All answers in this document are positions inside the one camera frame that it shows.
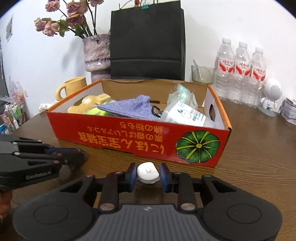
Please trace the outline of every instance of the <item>black bag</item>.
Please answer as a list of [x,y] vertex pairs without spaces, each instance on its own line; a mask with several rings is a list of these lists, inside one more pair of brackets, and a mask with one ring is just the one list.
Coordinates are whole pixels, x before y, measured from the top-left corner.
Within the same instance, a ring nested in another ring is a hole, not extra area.
[[185,24],[180,1],[113,11],[110,41],[112,78],[184,80]]

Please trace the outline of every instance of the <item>water bottle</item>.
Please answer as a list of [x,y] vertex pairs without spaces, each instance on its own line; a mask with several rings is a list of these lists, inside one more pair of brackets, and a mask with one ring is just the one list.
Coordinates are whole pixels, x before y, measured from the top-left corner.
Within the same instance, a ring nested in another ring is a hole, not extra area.
[[216,74],[213,87],[220,100],[227,100],[229,87],[234,71],[234,52],[231,48],[231,40],[222,38],[216,58]]
[[247,95],[247,81],[251,76],[251,57],[248,44],[239,42],[235,53],[235,70],[230,86],[229,100],[235,104],[243,104]]
[[266,74],[266,63],[263,57],[263,49],[256,47],[251,63],[251,78],[247,83],[247,96],[245,98],[245,104],[256,109],[260,104],[262,87]]

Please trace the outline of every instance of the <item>pumpkin illustration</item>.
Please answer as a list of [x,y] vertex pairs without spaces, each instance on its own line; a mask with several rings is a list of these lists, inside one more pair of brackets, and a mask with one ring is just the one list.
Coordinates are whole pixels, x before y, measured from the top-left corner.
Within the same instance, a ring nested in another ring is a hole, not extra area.
[[202,163],[213,158],[219,148],[219,139],[208,131],[186,133],[176,143],[177,155],[189,163]]

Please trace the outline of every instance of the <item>white wall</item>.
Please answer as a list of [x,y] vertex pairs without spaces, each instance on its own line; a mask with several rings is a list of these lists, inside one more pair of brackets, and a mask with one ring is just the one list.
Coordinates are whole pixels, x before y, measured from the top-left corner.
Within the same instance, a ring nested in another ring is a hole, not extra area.
[[[83,45],[72,32],[47,37],[35,31],[37,17],[59,19],[61,13],[46,12],[46,0],[22,0],[0,19],[0,37],[6,80],[9,75],[27,90],[31,115],[40,103],[51,103],[56,88],[67,79],[90,74],[84,71]],[[110,29],[111,11],[126,0],[106,0],[98,6],[97,32]],[[233,49],[239,41],[248,43],[250,54],[255,47],[264,49],[267,78],[278,79],[283,98],[296,98],[296,19],[274,0],[181,0],[186,25],[186,80],[191,79],[191,64],[214,66],[222,37],[232,39]],[[7,43],[5,31],[14,13],[13,36]]]

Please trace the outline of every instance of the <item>white robot figurine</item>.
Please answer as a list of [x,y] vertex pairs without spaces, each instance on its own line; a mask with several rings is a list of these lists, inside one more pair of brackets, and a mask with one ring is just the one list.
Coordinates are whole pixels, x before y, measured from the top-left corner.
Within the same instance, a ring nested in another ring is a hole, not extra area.
[[262,106],[258,106],[258,109],[268,116],[276,116],[273,109],[277,108],[276,100],[278,100],[282,94],[281,84],[276,79],[270,78],[266,80],[263,86],[263,93],[265,97],[260,100]]
[[269,100],[267,97],[261,98],[260,102],[262,103],[262,107],[264,109],[271,109],[277,108],[276,102]]

